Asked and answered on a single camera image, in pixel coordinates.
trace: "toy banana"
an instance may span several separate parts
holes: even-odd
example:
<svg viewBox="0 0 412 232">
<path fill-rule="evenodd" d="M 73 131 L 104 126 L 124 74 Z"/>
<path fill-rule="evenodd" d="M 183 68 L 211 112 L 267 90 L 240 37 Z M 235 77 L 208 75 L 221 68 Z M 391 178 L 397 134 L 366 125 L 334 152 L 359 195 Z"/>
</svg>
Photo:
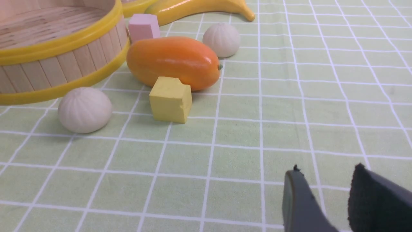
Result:
<svg viewBox="0 0 412 232">
<path fill-rule="evenodd" d="M 159 26 L 163 26 L 205 12 L 235 13 L 243 15 L 250 22 L 255 20 L 255 13 L 245 0 L 158 0 L 146 9 L 145 14 L 156 15 Z"/>
<path fill-rule="evenodd" d="M 125 18 L 132 17 L 133 14 L 143 14 L 145 10 L 158 0 L 122 0 L 123 15 Z"/>
</svg>

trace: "green checkered tablecloth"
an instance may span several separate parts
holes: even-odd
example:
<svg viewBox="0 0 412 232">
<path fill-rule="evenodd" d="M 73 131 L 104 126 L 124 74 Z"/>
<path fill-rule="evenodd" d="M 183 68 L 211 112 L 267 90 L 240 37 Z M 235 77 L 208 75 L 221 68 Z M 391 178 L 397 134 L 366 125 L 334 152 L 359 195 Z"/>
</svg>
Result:
<svg viewBox="0 0 412 232">
<path fill-rule="evenodd" d="M 114 113 L 90 135 L 62 128 L 59 100 L 0 107 L 0 230 L 280 232 L 294 164 L 342 231 L 356 164 L 412 190 L 412 1 L 247 1 L 254 22 L 206 13 L 161 27 L 241 34 L 184 125 L 152 119 L 126 65 L 96 86 Z"/>
</svg>

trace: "wooden slat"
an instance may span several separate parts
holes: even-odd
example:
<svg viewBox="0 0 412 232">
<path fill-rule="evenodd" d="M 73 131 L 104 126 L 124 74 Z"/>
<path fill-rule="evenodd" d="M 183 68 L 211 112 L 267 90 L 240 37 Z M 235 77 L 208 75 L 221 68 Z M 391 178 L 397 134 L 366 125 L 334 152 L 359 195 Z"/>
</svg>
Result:
<svg viewBox="0 0 412 232">
<path fill-rule="evenodd" d="M 29 46 L 64 37 L 94 24 L 105 15 L 105 11 L 87 7 L 58 7 L 22 14 L 0 23 L 0 48 Z"/>
<path fill-rule="evenodd" d="M 52 8 L 52 7 L 65 7 L 65 6 L 78 6 L 83 7 L 83 0 L 37 0 L 40 8 Z"/>
<path fill-rule="evenodd" d="M 15 89 L 4 69 L 0 67 L 0 93 L 15 93 Z"/>
<path fill-rule="evenodd" d="M 3 69 L 16 92 L 31 92 L 34 90 L 20 64 L 3 66 Z"/>
<path fill-rule="evenodd" d="M 52 87 L 67 83 L 57 57 L 42 59 L 40 60 L 40 64 L 42 65 L 46 78 Z"/>
<path fill-rule="evenodd" d="M 96 70 L 103 68 L 107 64 L 100 40 L 95 40 L 87 45 L 90 50 Z"/>
<path fill-rule="evenodd" d="M 71 82 L 82 77 L 82 73 L 80 72 L 79 65 L 77 64 L 73 52 L 66 52 L 58 55 L 57 59 L 59 60 L 61 70 L 63 70 L 67 82 Z"/>
<path fill-rule="evenodd" d="M 0 7 L 0 21 L 15 15 L 12 2 L 13 0 L 2 0 Z"/>
<path fill-rule="evenodd" d="M 96 67 L 94 66 L 93 59 L 87 45 L 73 50 L 73 53 L 83 76 L 87 76 L 96 71 Z"/>
<path fill-rule="evenodd" d="M 110 39 L 112 40 L 113 50 L 117 55 L 122 51 L 122 45 L 120 44 L 119 36 L 117 36 L 117 28 L 114 27 L 109 33 Z"/>
<path fill-rule="evenodd" d="M 117 36 L 119 37 L 120 45 L 122 46 L 122 49 L 123 49 L 126 46 L 127 41 L 129 40 L 126 22 L 123 16 L 121 16 L 120 21 L 117 23 L 116 29 L 117 29 Z"/>
<path fill-rule="evenodd" d="M 112 39 L 110 38 L 110 33 L 105 34 L 100 37 L 100 43 L 102 44 L 103 52 L 106 58 L 106 63 L 112 61 L 116 56 L 115 51 L 113 50 Z"/>
<path fill-rule="evenodd" d="M 86 7 L 102 9 L 109 12 L 115 6 L 114 0 L 83 0 Z"/>
<path fill-rule="evenodd" d="M 39 61 L 23 63 L 21 67 L 34 90 L 43 90 L 51 87 Z"/>
</svg>

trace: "white grid line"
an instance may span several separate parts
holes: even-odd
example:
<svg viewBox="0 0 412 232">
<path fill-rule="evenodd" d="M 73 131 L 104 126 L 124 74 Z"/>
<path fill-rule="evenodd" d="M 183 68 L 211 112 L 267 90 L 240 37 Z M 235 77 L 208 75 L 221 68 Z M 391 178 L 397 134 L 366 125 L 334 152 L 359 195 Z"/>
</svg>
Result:
<svg viewBox="0 0 412 232">
<path fill-rule="evenodd" d="M 115 89 L 105 89 L 105 90 L 110 90 L 110 91 L 120 91 L 120 92 L 149 92 L 147 90 L 115 90 Z M 192 93 L 193 95 L 208 95 L 208 96 L 217 96 L 217 93 Z M 236 96 L 236 97 L 258 97 L 258 94 L 221 94 L 222 96 Z M 304 99 L 304 100 L 316 100 L 316 101 L 327 101 L 327 102 L 345 102 L 344 99 L 338 99 L 338 98 L 319 98 L 319 97 L 298 97 L 298 96 L 282 96 L 282 95 L 262 95 L 262 97 L 267 97 L 267 98 L 285 98 L 285 99 Z M 411 106 L 412 102 L 380 102 L 380 101 L 366 101 L 366 100 L 348 100 L 348 102 L 356 102 L 356 103 L 369 103 L 369 104 L 382 104 L 382 105 L 387 105 L 387 104 L 392 104 L 392 105 L 403 105 L 403 106 Z M 47 109 L 45 107 L 19 107 L 19 106 L 14 106 L 11 108 L 17 108 L 17 109 Z M 116 112 L 117 114 L 124 114 L 126 112 Z"/>
<path fill-rule="evenodd" d="M 342 11 L 341 7 L 339 6 L 337 0 L 335 0 L 335 2 L 336 2 L 336 4 L 338 5 L 339 10 L 340 10 L 340 11 L 342 12 L 342 14 L 343 14 L 343 11 Z M 349 22 L 348 22 L 348 20 L 347 20 L 347 18 L 346 18 L 345 16 L 344 16 L 344 19 L 345 19 L 347 25 L 349 26 L 349 30 L 351 31 L 352 35 L 355 36 L 355 33 L 353 32 L 353 30 L 352 30 L 351 26 L 349 25 Z M 382 31 L 382 33 L 384 33 L 384 35 L 386 36 L 386 38 L 387 38 L 388 41 L 390 42 L 390 39 L 389 39 L 388 36 L 386 35 L 385 31 L 384 31 L 383 29 L 381 29 L 381 31 Z M 358 39 L 357 39 L 356 37 L 355 37 L 355 41 L 356 41 L 356 43 L 358 44 L 358 46 L 362 49 L 362 46 L 360 45 L 360 43 L 359 43 L 359 41 L 358 41 Z M 366 63 L 368 64 L 368 66 L 370 66 L 370 62 L 369 62 L 369 60 L 367 59 L 365 53 L 364 53 L 363 51 L 361 51 L 361 52 L 362 52 L 363 58 L 365 59 Z M 371 70 L 372 75 L 373 75 L 376 83 L 378 84 L 380 90 L 381 90 L 382 93 L 385 95 L 386 99 L 389 101 L 389 106 L 391 107 L 392 113 L 393 113 L 393 115 L 395 116 L 396 121 L 398 122 L 399 126 L 402 128 L 402 130 L 403 130 L 403 132 L 404 132 L 404 134 L 405 134 L 405 136 L 406 136 L 406 139 L 407 139 L 407 141 L 408 141 L 408 143 L 409 143 L 409 146 L 412 148 L 412 142 L 411 142 L 411 139 L 409 138 L 409 134 L 408 134 L 408 132 L 406 131 L 406 129 L 403 127 L 403 124 L 402 124 L 402 122 L 400 121 L 400 119 L 399 119 L 399 117 L 398 117 L 398 114 L 396 113 L 396 111 L 395 111 L 395 109 L 394 109 L 394 107 L 393 107 L 391 98 L 387 95 L 387 93 L 386 93 L 385 90 L 383 89 L 382 85 L 380 84 L 380 81 L 379 81 L 379 79 L 377 78 L 374 69 L 373 69 L 372 67 L 370 67 L 370 70 Z"/>
<path fill-rule="evenodd" d="M 399 52 L 398 48 L 393 44 L 393 42 L 391 41 L 391 39 L 388 37 L 388 35 L 386 34 L 385 30 L 382 28 L 382 26 L 380 25 L 380 23 L 376 20 L 376 16 L 374 16 L 372 14 L 372 12 L 370 11 L 370 9 L 366 6 L 366 4 L 364 3 L 363 0 L 361 0 L 361 2 L 363 3 L 363 5 L 366 7 L 367 11 L 369 12 L 370 16 L 373 18 L 373 20 L 375 21 L 375 23 L 378 25 L 378 27 L 381 29 L 383 35 L 385 36 L 385 38 L 388 40 L 388 42 L 391 44 L 391 46 L 395 49 L 395 51 L 397 52 L 397 54 L 399 55 L 399 57 L 401 58 L 403 64 L 405 65 L 405 67 L 407 67 L 407 69 L 409 70 L 409 72 L 412 74 L 411 68 L 408 66 L 408 63 L 405 61 L 404 57 L 402 56 L 402 54 Z"/>
<path fill-rule="evenodd" d="M 317 23 L 319 23 L 317 16 L 315 16 L 315 20 L 316 20 Z M 318 29 L 319 29 L 319 32 L 320 32 L 321 36 L 323 36 L 321 27 L 320 27 L 319 25 L 318 25 Z M 322 37 L 322 41 L 323 41 L 324 46 L 326 47 L 326 53 L 328 54 L 329 62 L 330 62 L 330 64 L 332 65 L 333 75 L 335 76 L 335 79 L 336 79 L 336 81 L 337 81 L 337 84 L 339 85 L 340 92 L 342 93 L 343 97 L 345 98 L 346 110 L 347 110 L 349 119 L 351 120 L 352 126 L 353 126 L 353 128 L 355 129 L 356 139 L 357 139 L 357 141 L 358 141 L 360 150 L 361 150 L 362 155 L 363 155 L 363 157 L 364 157 L 365 166 L 366 166 L 367 169 L 371 170 L 371 167 L 370 167 L 370 164 L 369 164 L 369 160 L 368 160 L 368 158 L 367 158 L 367 156 L 366 156 L 366 153 L 365 153 L 365 148 L 363 147 L 363 143 L 362 143 L 362 140 L 361 140 L 361 136 L 359 135 L 358 128 L 356 127 L 355 120 L 353 119 L 353 116 L 352 116 L 352 111 L 351 111 L 351 108 L 350 108 L 350 106 L 349 106 L 348 97 L 347 97 L 345 91 L 344 91 L 343 88 L 342 88 L 342 84 L 340 83 L 338 74 L 337 74 L 336 69 L 335 69 L 335 66 L 334 66 L 334 62 L 333 62 L 332 57 L 331 57 L 331 55 L 330 55 L 330 53 L 329 53 L 329 47 L 328 47 L 327 42 L 325 41 L 325 39 L 324 39 L 323 37 Z"/>
<path fill-rule="evenodd" d="M 326 16 L 326 15 L 328 15 L 328 14 L 303 14 L 303 15 L 314 15 L 314 16 Z M 353 15 L 353 16 L 355 16 L 355 17 L 370 17 L 370 16 L 368 16 L 368 15 L 362 15 L 362 16 L 360 16 L 360 15 Z M 400 16 L 392 16 L 392 18 L 401 18 Z M 181 21 L 179 21 L 179 22 L 182 22 L 182 23 L 194 23 L 193 21 L 185 21 L 185 20 L 181 20 Z M 216 23 L 216 22 L 213 22 L 213 21 L 204 21 L 203 23 L 206 23 L 206 24 L 214 24 L 214 23 Z M 242 25 L 242 24 L 244 24 L 244 25 L 247 25 L 247 24 L 256 24 L 257 25 L 257 23 L 253 23 L 253 22 L 236 22 L 236 23 L 232 23 L 232 24 L 240 24 L 240 25 Z M 260 25 L 287 25 L 287 23 L 285 23 L 285 22 L 276 22 L 276 23 L 260 23 Z M 309 26 L 346 26 L 345 24 L 321 24 L 321 23 L 319 23 L 319 24 L 311 24 L 311 23 L 290 23 L 290 25 L 309 25 Z M 352 27 L 368 27 L 368 28 L 410 28 L 409 26 L 376 26 L 376 25 L 363 25 L 363 24 L 351 24 L 351 26 Z"/>
<path fill-rule="evenodd" d="M 112 159 L 113 159 L 113 156 L 115 155 L 115 152 L 116 152 L 117 146 L 118 146 L 118 144 L 119 144 L 119 142 L 120 142 L 120 139 L 121 139 L 124 131 L 126 130 L 127 124 L 129 123 L 130 119 L 131 119 L 132 116 L 133 116 L 132 113 L 134 112 L 134 110 L 135 110 L 135 108 L 136 108 L 136 106 L 137 106 L 137 104 L 138 104 L 138 102 L 139 102 L 139 100 L 140 100 L 140 96 L 141 96 L 141 92 L 138 94 L 137 99 L 136 99 L 136 102 L 134 103 L 134 105 L 133 105 L 133 107 L 132 107 L 132 109 L 131 109 L 131 111 L 130 111 L 130 113 L 129 113 L 129 116 L 128 116 L 126 122 L 124 123 L 124 125 L 123 125 L 123 127 L 122 127 L 122 130 L 120 131 L 120 134 L 119 134 L 118 138 L 116 139 L 116 142 L 115 142 L 115 145 L 114 145 L 114 147 L 113 147 L 113 150 L 112 150 L 112 152 L 111 152 L 111 154 L 110 154 L 110 156 L 109 156 L 109 159 L 107 160 L 107 163 L 106 163 L 106 165 L 105 165 L 105 167 L 104 167 L 104 169 L 103 169 L 103 172 L 101 173 L 101 175 L 100 175 L 100 177 L 99 177 L 99 179 L 98 179 L 98 181 L 97 181 L 97 183 L 96 183 L 96 185 L 95 185 L 95 187 L 94 187 L 94 189 L 93 189 L 93 192 L 92 192 L 92 194 L 91 194 L 91 196 L 90 196 L 90 198 L 89 198 L 89 201 L 87 202 L 86 210 L 84 211 L 84 213 L 83 213 L 83 215 L 82 215 L 82 217 L 81 217 L 81 219 L 80 219 L 80 221 L 79 221 L 79 223 L 78 223 L 78 225 L 77 225 L 77 228 L 76 228 L 76 231 L 75 231 L 75 232 L 79 232 L 80 229 L 81 229 L 81 227 L 82 227 L 82 225 L 83 225 L 83 222 L 84 222 L 84 220 L 85 220 L 85 218 L 86 218 L 87 212 L 89 211 L 89 209 L 90 209 L 90 207 L 91 207 L 91 204 L 93 203 L 94 197 L 96 196 L 96 193 L 97 193 L 97 191 L 98 191 L 98 188 L 100 187 L 100 184 L 101 184 L 101 182 L 102 182 L 102 180 L 103 180 L 103 178 L 104 178 L 104 176 L 105 176 L 106 170 L 108 169 L 108 167 L 109 167 L 109 165 L 110 165 L 110 163 L 111 163 L 111 161 L 112 161 Z"/>
<path fill-rule="evenodd" d="M 27 133 L 14 133 L 14 132 L 7 132 L 9 134 L 19 134 L 19 135 L 27 135 Z M 43 137 L 51 137 L 48 134 L 33 134 L 33 136 L 43 136 Z M 52 137 L 71 137 L 71 135 L 52 135 Z M 100 137 L 100 136 L 75 136 L 75 138 L 82 138 L 82 139 L 102 139 L 102 140 L 116 140 L 115 137 Z M 143 140 L 143 139 L 132 139 L 132 138 L 122 138 L 120 141 L 129 141 L 129 142 L 147 142 L 147 143 L 161 143 L 163 144 L 164 141 L 161 140 Z M 211 147 L 212 145 L 209 143 L 196 143 L 196 142 L 178 142 L 178 141 L 168 141 L 167 144 L 178 144 L 178 145 L 194 145 L 194 146 L 204 146 L 204 147 Z M 247 146 L 236 146 L 236 145 L 224 145 L 224 144 L 215 144 L 215 147 L 224 147 L 224 148 L 236 148 L 236 149 L 249 149 L 249 150 L 260 150 L 260 147 L 247 147 Z M 277 151 L 277 152 L 302 152 L 302 153 L 311 153 L 310 150 L 305 149 L 294 149 L 294 148 L 275 148 L 275 147 L 265 147 L 263 148 L 264 151 Z M 363 154 L 356 154 L 356 153 L 342 153 L 342 152 L 330 152 L 324 150 L 315 150 L 315 153 L 319 154 L 330 154 L 330 155 L 338 155 L 338 156 L 354 156 L 354 157 L 363 157 Z M 392 155 L 381 155 L 381 154 L 367 154 L 367 157 L 373 158 L 385 158 L 385 159 L 399 159 L 399 160 L 412 160 L 412 156 L 392 156 Z M 25 166 L 25 167 L 34 167 L 35 164 L 23 164 L 23 163 L 7 163 L 7 162 L 0 162 L 0 165 L 9 166 Z"/>
<path fill-rule="evenodd" d="M 187 35 L 194 35 L 196 32 L 179 32 L 179 31 L 171 31 L 170 33 L 178 33 L 178 34 L 187 34 Z M 240 34 L 241 36 L 257 36 L 257 34 Z M 316 37 L 319 38 L 320 36 L 318 35 L 305 35 L 305 34 L 295 34 L 295 35 L 289 35 L 289 34 L 260 34 L 261 36 L 292 36 L 292 37 Z M 324 38 L 354 38 L 353 36 L 323 36 Z M 357 37 L 358 39 L 370 39 L 370 40 L 386 40 L 386 38 L 382 37 Z M 391 40 L 400 40 L 400 41 L 411 41 L 412 38 L 391 38 Z"/>
<path fill-rule="evenodd" d="M 286 14 L 286 22 L 289 23 L 288 14 Z M 299 81 L 300 80 L 299 71 L 298 71 L 298 67 L 297 67 L 297 64 L 296 64 L 296 55 L 295 55 L 295 51 L 293 49 L 293 41 L 292 41 L 291 36 L 289 37 L 289 42 L 292 46 L 293 61 L 295 62 L 295 72 L 296 72 L 296 78 L 298 80 L 297 84 L 299 86 L 300 94 L 303 98 L 304 93 L 303 93 L 303 89 L 302 89 L 302 86 L 301 86 L 300 81 Z M 316 163 L 316 155 L 314 153 L 314 147 L 313 147 L 312 137 L 311 137 L 311 133 L 310 133 L 310 126 L 308 124 L 308 119 L 307 119 L 307 116 L 306 116 L 306 107 L 305 107 L 305 100 L 304 99 L 302 99 L 302 111 L 303 111 L 303 118 L 304 118 L 304 121 L 305 121 L 305 124 L 306 124 L 306 133 L 307 133 L 307 138 L 308 138 L 308 141 L 309 141 L 309 147 L 310 147 L 310 150 L 311 150 L 311 156 L 312 156 L 312 162 L 313 162 L 313 166 L 314 166 L 314 170 L 315 170 L 316 182 L 317 182 L 318 186 L 320 186 L 321 185 L 321 180 L 320 180 L 320 176 L 319 176 L 318 165 Z M 326 206 L 325 206 L 325 200 L 323 198 L 323 191 L 322 191 L 321 188 L 318 188 L 318 192 L 319 192 L 319 199 L 320 199 L 319 203 L 321 205 L 321 209 L 322 209 L 323 213 L 326 215 Z"/>
<path fill-rule="evenodd" d="M 260 64 L 261 61 L 261 44 L 260 44 L 260 5 L 259 0 L 257 0 L 257 47 L 258 47 L 258 78 L 259 78 L 259 146 L 260 146 L 260 191 L 261 191 L 261 210 L 262 210 L 262 223 L 266 224 L 266 194 L 265 194 L 265 160 L 264 160 L 264 151 L 263 151 L 263 109 L 262 109 L 262 67 Z M 262 228 L 262 232 L 266 232 L 266 227 Z"/>
<path fill-rule="evenodd" d="M 100 90 L 102 90 L 104 87 L 106 87 L 107 83 L 109 83 L 109 81 L 111 80 L 111 78 L 113 77 L 114 74 L 110 75 L 107 80 L 105 81 L 105 83 L 103 84 L 102 88 L 100 88 Z M 68 149 L 70 148 L 73 140 L 75 139 L 75 136 L 78 135 L 76 133 L 74 133 L 69 142 L 67 143 L 67 146 L 65 147 L 65 149 L 63 150 L 63 152 L 61 153 L 61 155 L 59 156 L 59 159 L 57 160 L 56 164 L 53 166 L 53 168 L 51 169 L 49 175 L 47 176 L 46 180 L 43 182 L 39 192 L 36 194 L 36 196 L 33 199 L 32 204 L 30 205 L 30 207 L 27 209 L 27 211 L 25 212 L 25 214 L 23 215 L 23 217 L 21 218 L 20 222 L 18 223 L 17 227 L 14 229 L 16 232 L 20 229 L 20 227 L 23 225 L 24 221 L 26 220 L 27 216 L 29 215 L 29 213 L 31 212 L 31 210 L 33 209 L 34 205 L 37 203 L 37 201 L 39 200 L 40 196 L 42 195 L 44 189 L 46 188 L 47 184 L 49 183 L 52 175 L 54 174 L 54 172 L 56 170 L 58 170 L 58 167 L 60 165 L 60 162 L 63 160 L 64 155 L 66 154 L 66 152 L 68 151 Z"/>
<path fill-rule="evenodd" d="M 157 180 L 157 177 L 159 176 L 160 166 L 162 165 L 163 156 L 164 156 L 164 153 L 165 153 L 165 151 L 166 151 L 167 141 L 168 141 L 168 139 L 169 139 L 169 135 L 170 135 L 170 130 L 171 130 L 171 128 L 172 128 L 172 124 L 173 124 L 173 123 L 170 122 L 170 123 L 169 123 L 169 126 L 167 127 L 166 135 L 165 135 L 164 141 L 163 141 L 162 151 L 161 151 L 161 153 L 160 153 L 159 160 L 157 161 L 157 165 L 156 165 L 156 169 L 155 169 L 155 171 L 154 171 L 154 175 L 153 175 L 152 182 L 150 183 L 149 192 L 147 193 L 146 201 L 145 201 L 145 204 L 144 204 L 144 206 L 143 206 L 143 213 L 142 213 L 142 216 L 141 216 L 141 218 L 140 218 L 139 224 L 138 224 L 138 226 L 137 226 L 137 232 L 141 232 L 141 231 L 142 231 L 142 228 L 143 228 L 143 224 L 144 224 L 144 221 L 145 221 L 145 217 L 146 217 L 146 215 L 147 215 L 147 209 L 148 209 L 149 204 L 150 204 L 150 199 L 152 198 L 153 189 L 155 188 L 156 180 Z"/>
<path fill-rule="evenodd" d="M 30 139 L 30 137 L 33 135 L 33 133 L 36 131 L 37 127 L 39 126 L 40 122 L 43 120 L 43 118 L 47 115 L 47 113 L 49 112 L 49 110 L 53 107 L 54 104 L 56 104 L 56 102 L 58 101 L 58 99 L 56 99 L 49 107 L 47 107 L 44 111 L 44 114 L 37 120 L 36 124 L 33 126 L 32 130 L 30 131 L 30 133 L 27 134 L 26 139 L 21 143 L 21 145 L 14 151 L 13 155 L 10 157 L 9 161 L 7 162 L 7 164 L 4 165 L 3 169 L 0 170 L 0 175 L 2 175 L 4 173 L 4 171 L 6 170 L 6 168 L 9 166 L 9 164 L 11 162 L 13 162 L 14 158 L 16 157 L 16 155 L 19 153 L 20 149 L 22 149 L 24 147 L 24 145 L 27 143 L 27 141 Z"/>
<path fill-rule="evenodd" d="M 232 14 L 229 15 L 229 23 L 232 22 Z M 226 67 L 226 59 L 223 59 L 223 67 L 220 72 L 220 76 L 224 76 L 225 74 L 225 67 Z M 213 164 L 213 153 L 215 152 L 215 142 L 216 142 L 216 131 L 218 128 L 218 117 L 219 117 L 219 108 L 220 108 L 220 99 L 222 96 L 222 89 L 223 89 L 223 78 L 219 78 L 220 83 L 219 83 L 219 93 L 218 93 L 218 99 L 216 102 L 216 111 L 215 111 L 215 117 L 214 117 L 214 123 L 213 123 L 213 134 L 212 134 L 212 143 L 211 143 L 211 149 L 210 149 L 210 155 L 209 155 L 209 162 L 208 162 L 208 170 L 207 170 L 207 178 L 206 178 L 206 185 L 205 185 L 205 192 L 203 195 L 203 205 L 202 205 L 202 213 L 201 213 L 201 222 L 200 222 L 200 229 L 199 232 L 203 232 L 204 230 L 204 224 L 205 224 L 205 218 L 206 218 L 206 211 L 207 211 L 207 199 L 209 195 L 209 186 L 210 186 L 210 180 L 211 180 L 211 173 L 212 173 L 212 164 Z"/>
<path fill-rule="evenodd" d="M 398 10 L 398 7 L 396 7 L 396 6 L 392 3 L 391 0 L 388 0 L 388 1 L 389 1 L 389 4 L 391 4 L 392 8 L 395 9 L 396 12 L 399 14 L 399 16 L 400 16 L 401 18 L 403 18 L 403 21 L 405 21 L 405 23 L 408 24 L 408 26 L 409 26 L 410 28 L 412 28 L 412 25 L 408 22 L 408 20 L 406 20 L 405 16 L 403 16 L 403 15 L 401 14 L 401 12 Z"/>
</svg>

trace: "toy papaya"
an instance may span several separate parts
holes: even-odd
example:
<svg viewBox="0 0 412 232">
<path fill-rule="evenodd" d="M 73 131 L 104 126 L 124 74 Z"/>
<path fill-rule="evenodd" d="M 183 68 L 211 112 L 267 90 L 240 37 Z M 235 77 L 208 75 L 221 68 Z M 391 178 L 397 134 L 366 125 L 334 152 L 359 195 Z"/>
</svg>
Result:
<svg viewBox="0 0 412 232">
<path fill-rule="evenodd" d="M 127 66 L 137 80 L 153 87 L 160 76 L 178 78 L 192 91 L 215 84 L 222 65 L 207 45 L 184 36 L 139 40 L 126 57 Z"/>
</svg>

